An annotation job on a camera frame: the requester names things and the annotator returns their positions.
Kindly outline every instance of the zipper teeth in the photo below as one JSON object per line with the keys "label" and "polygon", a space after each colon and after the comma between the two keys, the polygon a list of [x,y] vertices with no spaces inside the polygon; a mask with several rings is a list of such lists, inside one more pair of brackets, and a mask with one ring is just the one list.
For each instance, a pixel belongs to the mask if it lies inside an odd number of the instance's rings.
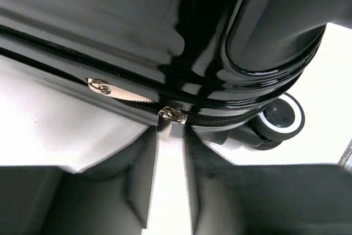
{"label": "zipper teeth", "polygon": [[[146,111],[148,113],[158,115],[159,111],[164,108],[164,105],[154,102],[142,102],[142,101],[128,101],[128,100],[122,100],[122,99],[115,99],[116,101],[129,106],[133,107],[138,110]],[[202,126],[221,126],[221,125],[230,125],[233,124],[234,122],[238,123],[241,122],[242,119],[245,119],[248,116],[253,116],[255,114],[258,114],[259,112],[263,111],[265,107],[261,107],[258,110],[254,111],[249,111],[247,113],[237,115],[237,116],[229,116],[229,117],[208,117],[208,116],[203,116],[203,115],[194,115],[191,113],[188,114],[187,118],[187,125],[202,125]]]}

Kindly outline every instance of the zipper pull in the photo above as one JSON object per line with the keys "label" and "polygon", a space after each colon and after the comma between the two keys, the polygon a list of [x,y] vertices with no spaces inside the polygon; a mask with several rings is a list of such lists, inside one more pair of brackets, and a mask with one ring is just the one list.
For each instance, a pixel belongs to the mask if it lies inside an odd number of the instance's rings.
{"label": "zipper pull", "polygon": [[164,141],[183,138],[187,114],[173,108],[165,107],[159,111],[157,132]]}
{"label": "zipper pull", "polygon": [[115,99],[127,100],[127,101],[140,101],[140,102],[150,102],[154,101],[147,99],[146,97],[131,93],[129,91],[123,90],[116,86],[113,86],[103,80],[87,78],[88,87],[100,95],[113,97]]}

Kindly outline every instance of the zipper slider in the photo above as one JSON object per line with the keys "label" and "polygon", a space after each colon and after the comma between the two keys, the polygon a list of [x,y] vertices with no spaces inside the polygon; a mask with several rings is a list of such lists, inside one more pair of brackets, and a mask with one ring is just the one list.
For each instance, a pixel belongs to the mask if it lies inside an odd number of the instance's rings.
{"label": "zipper slider", "polygon": [[165,107],[159,111],[157,132],[164,141],[183,138],[187,114],[173,108]]}
{"label": "zipper slider", "polygon": [[87,78],[88,87],[100,95],[112,97],[115,99],[128,100],[128,101],[140,101],[140,102],[154,102],[146,97],[131,93],[129,91],[118,88],[114,85],[108,84],[107,82],[99,79]]}

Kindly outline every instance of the black wheel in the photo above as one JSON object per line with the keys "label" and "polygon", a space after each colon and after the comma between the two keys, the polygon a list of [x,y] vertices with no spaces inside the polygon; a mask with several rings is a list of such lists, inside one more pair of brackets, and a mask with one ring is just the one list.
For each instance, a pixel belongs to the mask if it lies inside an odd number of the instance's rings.
{"label": "black wheel", "polygon": [[301,105],[288,93],[281,95],[252,120],[254,129],[273,141],[291,139],[303,129],[304,123]]}
{"label": "black wheel", "polygon": [[264,141],[261,145],[254,147],[254,149],[261,150],[261,151],[272,150],[277,146],[279,146],[281,143],[282,141],[268,140],[268,141]]}

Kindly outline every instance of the white ring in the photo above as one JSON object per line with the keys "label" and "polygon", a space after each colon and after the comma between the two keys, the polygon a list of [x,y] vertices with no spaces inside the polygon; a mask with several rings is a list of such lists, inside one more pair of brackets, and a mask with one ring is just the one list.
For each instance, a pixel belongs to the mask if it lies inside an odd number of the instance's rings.
{"label": "white ring", "polygon": [[293,121],[293,123],[286,127],[286,128],[280,128],[278,126],[275,126],[274,124],[272,124],[270,121],[267,120],[267,118],[264,116],[263,112],[260,112],[258,117],[260,118],[260,120],[263,121],[263,123],[265,124],[265,126],[267,126],[269,129],[274,130],[275,132],[278,133],[283,133],[283,134],[287,134],[287,133],[292,133],[295,130],[297,130],[299,128],[299,126],[301,125],[302,122],[302,113],[301,113],[301,109],[299,108],[299,106],[297,105],[297,103],[289,96],[283,94],[279,97],[279,99],[285,101],[286,103],[288,103],[294,114],[295,114],[295,119]]}

